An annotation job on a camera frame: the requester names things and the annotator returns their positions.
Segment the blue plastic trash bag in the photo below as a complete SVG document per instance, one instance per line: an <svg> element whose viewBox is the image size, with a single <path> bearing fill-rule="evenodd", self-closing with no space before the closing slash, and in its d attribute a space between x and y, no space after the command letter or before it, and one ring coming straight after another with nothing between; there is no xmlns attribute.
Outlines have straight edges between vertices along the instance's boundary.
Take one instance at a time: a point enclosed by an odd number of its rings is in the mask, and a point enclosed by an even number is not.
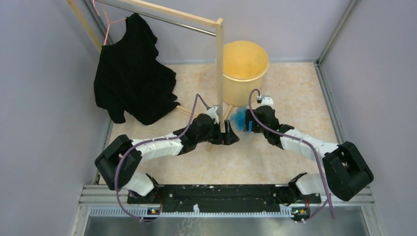
<svg viewBox="0 0 417 236"><path fill-rule="evenodd" d="M246 107L238 107L237 110L230 115L229 120L233 122L237 128L237 130L248 132L249 130L245 130L245 115L246 115Z"/></svg>

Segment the wooden clothes rack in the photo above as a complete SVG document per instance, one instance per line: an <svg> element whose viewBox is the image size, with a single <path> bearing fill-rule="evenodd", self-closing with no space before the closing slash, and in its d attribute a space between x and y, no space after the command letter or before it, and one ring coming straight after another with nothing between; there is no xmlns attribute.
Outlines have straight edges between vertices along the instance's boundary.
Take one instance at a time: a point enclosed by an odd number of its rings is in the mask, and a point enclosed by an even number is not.
<svg viewBox="0 0 417 236"><path fill-rule="evenodd" d="M87 10L89 10L91 16L95 20L97 27L102 30L102 34L104 39L101 40L95 33L94 29L85 18L84 14L82 13L81 9L77 5L75 0L67 0L66 1L68 6L71 8L72 12L82 25L85 32L88 34L90 40L92 41L93 45L95 46L98 52L101 52L102 46L104 42L107 41L108 32L110 30L110 26L112 24L117 23L117 21L108 21L108 27L104 28L103 22L100 20L99 12L96 10L96 4L94 0L84 0L83 3L86 5ZM172 8L168 8L165 6L161 6L155 3L150 3L143 0L100 0L100 3L104 5L109 5L112 7L120 8L126 11L130 11L133 13L138 13L140 15L150 17L152 19L162 21L171 25L179 26L188 30L200 32L206 35L211 35L216 39L216 85L217 85L217 102L220 106L220 115L219 118L224 121L226 115L223 114L223 87L224 87L224 75L223 75L223 56L224 56L224 19L219 18L217 20L210 20L208 18L204 18L201 16L193 15L191 13L186 13L183 11L175 10ZM203 30L201 28L189 26L183 23L179 23L170 19L166 19L154 14L145 13L139 10L139 8L148 9L151 11L158 12L160 14L169 15L171 17L181 18L187 21L194 22L196 24L204 25L206 27L211 27L215 29L215 32Z"/></svg>

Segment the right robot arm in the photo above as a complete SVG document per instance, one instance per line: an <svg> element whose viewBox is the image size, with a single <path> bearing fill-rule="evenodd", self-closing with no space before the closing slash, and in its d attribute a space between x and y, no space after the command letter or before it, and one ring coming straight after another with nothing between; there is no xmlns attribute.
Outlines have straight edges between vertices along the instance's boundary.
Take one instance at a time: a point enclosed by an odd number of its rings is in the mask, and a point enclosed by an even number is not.
<svg viewBox="0 0 417 236"><path fill-rule="evenodd" d="M281 124L269 105L246 109L243 129L261 133L272 146L319 162L319 173L299 174L290 181L293 186L288 189L288 195L295 203L301 203L310 194L326 192L347 202L374 180L355 144L329 143L305 135L290 125Z"/></svg>

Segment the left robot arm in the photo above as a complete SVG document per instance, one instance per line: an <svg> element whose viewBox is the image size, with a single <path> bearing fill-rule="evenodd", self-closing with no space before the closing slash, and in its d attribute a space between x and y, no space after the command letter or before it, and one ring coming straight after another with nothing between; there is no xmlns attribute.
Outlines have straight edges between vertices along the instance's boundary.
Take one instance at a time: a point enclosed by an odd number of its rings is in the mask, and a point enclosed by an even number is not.
<svg viewBox="0 0 417 236"><path fill-rule="evenodd" d="M239 137L229 120L224 121L224 126L225 132L222 132L214 118L199 114L185 128L166 136L133 140L120 135L94 164L110 190L126 189L139 195L145 203L152 203L157 199L157 183L150 175L138 171L141 161L189 153L199 143L229 146L238 142Z"/></svg>

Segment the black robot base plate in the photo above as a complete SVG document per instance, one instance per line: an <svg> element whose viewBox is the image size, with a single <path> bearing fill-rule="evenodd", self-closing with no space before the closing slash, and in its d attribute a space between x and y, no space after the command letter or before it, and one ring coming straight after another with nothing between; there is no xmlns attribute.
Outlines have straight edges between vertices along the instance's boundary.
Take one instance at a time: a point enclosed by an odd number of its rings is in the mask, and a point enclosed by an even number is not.
<svg viewBox="0 0 417 236"><path fill-rule="evenodd" d="M159 185L145 197L128 197L128 204L162 206L163 213L279 212L283 207L306 203L320 204L320 195L302 195L287 184Z"/></svg>

